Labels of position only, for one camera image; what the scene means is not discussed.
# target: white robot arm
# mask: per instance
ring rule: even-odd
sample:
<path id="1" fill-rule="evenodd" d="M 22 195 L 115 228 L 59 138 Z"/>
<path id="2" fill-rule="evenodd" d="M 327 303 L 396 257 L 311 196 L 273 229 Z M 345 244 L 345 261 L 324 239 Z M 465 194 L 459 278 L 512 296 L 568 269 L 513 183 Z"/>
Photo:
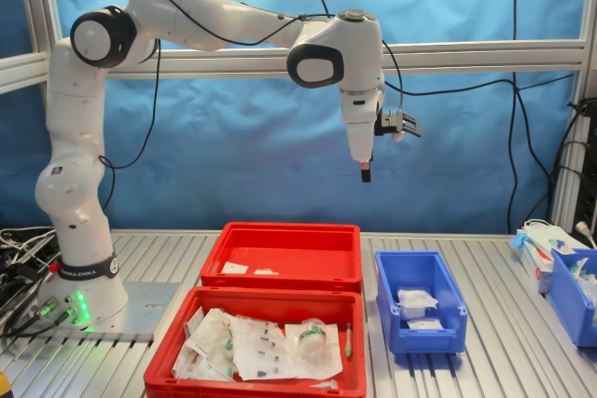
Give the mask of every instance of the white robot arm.
<path id="1" fill-rule="evenodd" d="M 127 303 L 97 188 L 104 175 L 104 83 L 108 70 L 143 62 L 166 39 L 199 50 L 262 39 L 290 48 L 287 69 L 305 88 L 338 83 L 351 156 L 368 181 L 374 134 L 398 132 L 382 116 L 382 36 L 375 17 L 359 10 L 334 19 L 296 19 L 230 0 L 129 0 L 124 8 L 84 14 L 59 41 L 49 63 L 49 165 L 35 189 L 56 228 L 58 275 L 39 303 L 55 298 L 74 327 L 114 316 Z"/>

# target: blue plastic bin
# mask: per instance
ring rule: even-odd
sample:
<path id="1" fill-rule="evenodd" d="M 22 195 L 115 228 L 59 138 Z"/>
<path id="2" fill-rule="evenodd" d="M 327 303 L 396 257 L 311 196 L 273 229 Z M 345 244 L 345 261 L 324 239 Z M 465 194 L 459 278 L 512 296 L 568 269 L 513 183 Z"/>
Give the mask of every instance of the blue plastic bin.
<path id="1" fill-rule="evenodd" d="M 466 306 L 441 255 L 436 251 L 376 252 L 379 268 L 377 306 L 383 335 L 397 353 L 460 353 L 465 350 Z M 439 318 L 443 330 L 411 330 L 400 320 L 398 289 L 422 288 L 436 300 L 437 309 L 425 317 Z"/>
<path id="2" fill-rule="evenodd" d="M 553 272 L 548 297 L 574 344 L 579 347 L 597 347 L 597 325 L 593 324 L 595 307 L 570 273 L 570 267 L 574 263 L 588 258 L 583 270 L 597 274 L 597 251 L 594 249 L 575 249 L 575 251 L 574 255 L 561 255 L 551 251 Z"/>

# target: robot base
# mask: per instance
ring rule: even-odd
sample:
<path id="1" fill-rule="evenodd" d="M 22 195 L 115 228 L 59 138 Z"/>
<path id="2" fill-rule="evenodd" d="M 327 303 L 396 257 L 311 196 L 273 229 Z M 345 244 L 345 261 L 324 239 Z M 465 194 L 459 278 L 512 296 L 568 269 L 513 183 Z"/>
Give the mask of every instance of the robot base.
<path id="1" fill-rule="evenodd" d="M 47 331 L 44 336 L 97 337 L 122 341 L 153 340 L 160 327 L 161 319 L 172 302 L 180 283 L 124 281 L 122 284 L 129 300 L 120 312 L 102 321 L 90 323 L 87 327 L 61 325 L 60 329 Z M 37 323 L 31 328 L 31 331 L 42 329 L 44 326 L 45 323 Z"/>

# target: blue backdrop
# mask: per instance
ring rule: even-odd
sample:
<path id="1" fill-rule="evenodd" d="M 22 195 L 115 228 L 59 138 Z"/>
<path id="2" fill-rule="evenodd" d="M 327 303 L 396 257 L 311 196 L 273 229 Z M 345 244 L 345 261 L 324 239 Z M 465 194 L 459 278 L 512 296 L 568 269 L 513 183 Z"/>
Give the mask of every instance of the blue backdrop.
<path id="1" fill-rule="evenodd" d="M 58 0 L 62 31 L 67 35 L 85 11 L 126 1 Z M 319 0 L 240 1 L 291 14 L 322 10 Z M 327 3 L 332 11 L 372 11 L 389 42 L 509 39 L 512 34 L 512 0 Z M 577 38 L 582 3 L 520 0 L 519 38 Z M 0 35 L 10 27 L 15 23 L 2 21 Z M 520 74 L 519 84 L 560 75 L 566 74 Z M 455 89 L 504 76 L 511 74 L 409 75 L 405 88 Z M 141 147 L 153 87 L 152 81 L 107 83 L 106 155 L 115 164 L 128 163 Z M 535 152 L 546 166 L 562 138 L 571 89 L 572 78 L 567 78 L 522 93 Z M 0 97 L 0 141 L 8 143 L 0 149 L 0 223 L 47 221 L 33 198 L 35 179 L 49 160 L 38 91 L 33 87 Z M 387 104 L 397 105 L 392 91 Z M 288 78 L 162 80 L 146 152 L 136 165 L 118 172 L 106 214 L 114 227 L 218 228 L 231 220 L 273 220 L 354 223 L 364 230 L 503 233 L 513 184 L 507 155 L 511 105 L 512 91 L 505 84 L 406 97 L 407 113 L 423 122 L 423 137 L 407 137 L 401 144 L 378 138 L 373 182 L 364 185 L 350 159 L 337 87 L 302 89 Z M 528 152 L 520 109 L 514 154 L 520 178 L 516 225 L 546 191 Z M 102 199 L 109 182 L 107 172 Z"/>

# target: metal table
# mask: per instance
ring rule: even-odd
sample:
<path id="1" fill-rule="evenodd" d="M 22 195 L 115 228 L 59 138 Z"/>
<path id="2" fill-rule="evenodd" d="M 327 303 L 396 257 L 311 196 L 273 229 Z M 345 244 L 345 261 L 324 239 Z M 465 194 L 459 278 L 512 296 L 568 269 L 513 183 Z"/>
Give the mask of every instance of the metal table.
<path id="1" fill-rule="evenodd" d="M 117 230 L 121 275 L 179 281 L 153 343 L 36 337 L 0 357 L 17 397 L 145 395 L 143 374 L 217 231 Z M 550 303 L 534 292 L 504 236 L 363 234 L 368 396 L 378 398 L 597 396 L 597 350 L 578 350 Z M 465 297 L 469 321 L 462 355 L 386 350 L 375 303 L 376 250 L 439 250 Z"/>

